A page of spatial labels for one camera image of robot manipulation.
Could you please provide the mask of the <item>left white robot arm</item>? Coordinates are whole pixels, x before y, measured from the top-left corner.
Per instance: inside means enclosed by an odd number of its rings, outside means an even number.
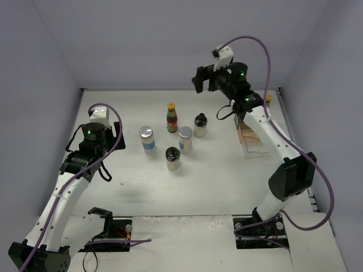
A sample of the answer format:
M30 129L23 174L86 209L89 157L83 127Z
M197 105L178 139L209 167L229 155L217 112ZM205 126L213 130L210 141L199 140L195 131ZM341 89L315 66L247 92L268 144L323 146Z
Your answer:
M123 125L117 121L80 126L83 141L65 158L54 191L35 226L8 254L19 271L67 271L71 258L94 237L113 232L111 211L93 207L71 235L65 229L71 214L103 162L115 150L125 149Z

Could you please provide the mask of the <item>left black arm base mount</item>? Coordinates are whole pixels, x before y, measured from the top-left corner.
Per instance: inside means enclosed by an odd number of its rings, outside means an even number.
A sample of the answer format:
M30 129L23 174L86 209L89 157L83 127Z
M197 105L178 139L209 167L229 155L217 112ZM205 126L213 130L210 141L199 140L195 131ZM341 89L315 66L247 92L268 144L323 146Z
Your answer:
M86 245L79 252L129 252L130 244L123 243L105 243L106 240L130 240L131 231L126 229L127 225L132 226L131 219L117 219L113 217L111 211L101 209L98 207L93 207L88 211L88 214L95 214L103 218L105 221L105 227L103 227L103 232L94 236L92 241L102 241L99 244Z

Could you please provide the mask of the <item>red sauce bottle yellow cap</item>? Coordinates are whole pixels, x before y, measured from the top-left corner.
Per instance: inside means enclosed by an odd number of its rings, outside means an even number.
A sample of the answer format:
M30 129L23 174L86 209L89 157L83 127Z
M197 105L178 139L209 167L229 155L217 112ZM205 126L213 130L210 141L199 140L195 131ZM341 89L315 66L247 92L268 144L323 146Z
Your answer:
M167 107L167 130L170 133L176 133L178 130L178 117L176 114L175 103L169 102Z

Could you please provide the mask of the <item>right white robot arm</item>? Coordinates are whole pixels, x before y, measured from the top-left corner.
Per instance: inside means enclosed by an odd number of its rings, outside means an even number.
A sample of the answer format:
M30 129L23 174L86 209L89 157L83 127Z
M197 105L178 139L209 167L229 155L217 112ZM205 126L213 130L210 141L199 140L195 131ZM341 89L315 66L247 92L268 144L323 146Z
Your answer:
M204 81L209 91L220 90L233 104L233 113L253 130L276 162L276 170L268 180L269 191L264 201L252 212L251 227L257 233L270 229L271 217L284 208L286 202L309 188L313 183L316 157L305 156L293 148L278 125L268 118L263 98L247 82L247 65L232 62L218 70L213 65L200 66L192 78L196 92L203 91Z

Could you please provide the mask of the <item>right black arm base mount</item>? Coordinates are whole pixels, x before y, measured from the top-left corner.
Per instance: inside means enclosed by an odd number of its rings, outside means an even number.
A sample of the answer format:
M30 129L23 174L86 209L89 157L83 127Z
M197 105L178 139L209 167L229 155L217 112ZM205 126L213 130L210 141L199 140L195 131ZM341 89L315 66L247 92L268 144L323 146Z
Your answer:
M245 227L252 224L252 218L233 218L234 230L237 231L235 243L237 249L273 249L289 248L282 216L258 226Z

